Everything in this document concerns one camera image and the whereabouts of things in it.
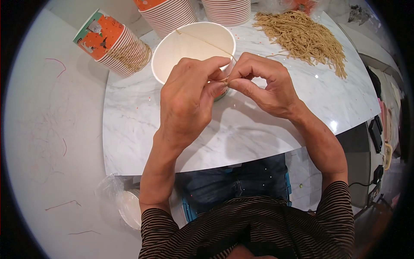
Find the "striped shirt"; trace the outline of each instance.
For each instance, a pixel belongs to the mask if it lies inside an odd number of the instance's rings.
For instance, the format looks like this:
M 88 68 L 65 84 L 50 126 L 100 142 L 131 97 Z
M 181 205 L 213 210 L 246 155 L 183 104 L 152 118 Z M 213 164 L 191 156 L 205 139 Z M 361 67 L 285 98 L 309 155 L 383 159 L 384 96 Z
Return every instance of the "striped shirt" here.
M 167 212 L 148 209 L 139 258 L 226 258 L 237 244 L 255 256 L 350 258 L 354 217 L 346 183 L 327 187 L 316 215 L 286 204 L 266 196 L 234 198 L 182 229 Z

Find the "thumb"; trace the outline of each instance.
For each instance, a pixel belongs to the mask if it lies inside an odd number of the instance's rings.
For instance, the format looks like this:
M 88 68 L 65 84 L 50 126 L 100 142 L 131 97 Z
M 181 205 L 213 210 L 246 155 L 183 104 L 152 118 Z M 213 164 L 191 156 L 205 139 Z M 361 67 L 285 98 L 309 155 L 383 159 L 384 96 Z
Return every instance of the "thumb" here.
M 244 78 L 233 79 L 228 84 L 228 87 L 241 92 L 247 97 L 250 97 L 256 103 L 260 102 L 266 93 L 265 89 L 258 87 L 257 84 L 253 83 L 249 79 Z
M 214 98 L 226 87 L 223 82 L 207 83 L 200 96 L 200 106 L 211 108 L 213 106 Z

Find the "shirt sleeve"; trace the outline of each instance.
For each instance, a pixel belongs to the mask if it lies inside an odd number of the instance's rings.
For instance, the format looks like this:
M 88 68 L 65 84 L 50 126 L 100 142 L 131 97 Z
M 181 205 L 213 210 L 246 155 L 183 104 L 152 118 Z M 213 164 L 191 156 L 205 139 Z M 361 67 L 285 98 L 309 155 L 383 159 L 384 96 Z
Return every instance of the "shirt sleeve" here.
M 325 189 L 316 210 L 316 220 L 335 240 L 341 254 L 351 256 L 354 245 L 354 214 L 345 182 L 333 182 Z
M 142 214 L 142 248 L 139 259 L 155 258 L 159 250 L 179 230 L 173 217 L 159 208 L 150 208 Z

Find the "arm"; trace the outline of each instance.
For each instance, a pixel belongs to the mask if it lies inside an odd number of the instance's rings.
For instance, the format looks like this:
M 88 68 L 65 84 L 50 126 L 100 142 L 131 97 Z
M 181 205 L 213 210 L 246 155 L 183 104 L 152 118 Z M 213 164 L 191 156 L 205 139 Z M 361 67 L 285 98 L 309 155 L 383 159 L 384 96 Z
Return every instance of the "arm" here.
M 251 82 L 266 79 L 265 89 Z M 243 53 L 229 76 L 229 86 L 250 97 L 269 114 L 290 120 L 306 142 L 315 166 L 322 172 L 322 189 L 335 181 L 348 183 L 344 151 L 331 130 L 299 99 L 287 69 L 280 63 Z
M 225 87 L 220 67 L 229 58 L 204 61 L 183 58 L 173 68 L 161 89 L 161 123 L 141 178 L 140 208 L 159 208 L 171 214 L 171 195 L 178 156 L 210 123 L 216 93 Z

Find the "hand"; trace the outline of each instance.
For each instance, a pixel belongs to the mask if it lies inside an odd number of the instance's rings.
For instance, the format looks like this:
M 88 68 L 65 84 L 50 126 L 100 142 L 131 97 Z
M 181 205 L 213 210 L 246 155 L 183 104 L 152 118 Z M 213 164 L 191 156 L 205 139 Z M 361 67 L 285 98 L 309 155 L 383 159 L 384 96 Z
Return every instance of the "hand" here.
M 251 81 L 255 77 L 266 79 L 265 89 Z M 250 97 L 263 111 L 275 117 L 289 119 L 301 103 L 286 67 L 248 52 L 240 56 L 227 81 L 230 88 Z
M 154 135 L 176 154 L 188 147 L 210 123 L 214 97 L 226 86 L 220 67 L 229 58 L 211 57 L 204 61 L 182 58 L 174 66 L 161 89 L 161 125 Z

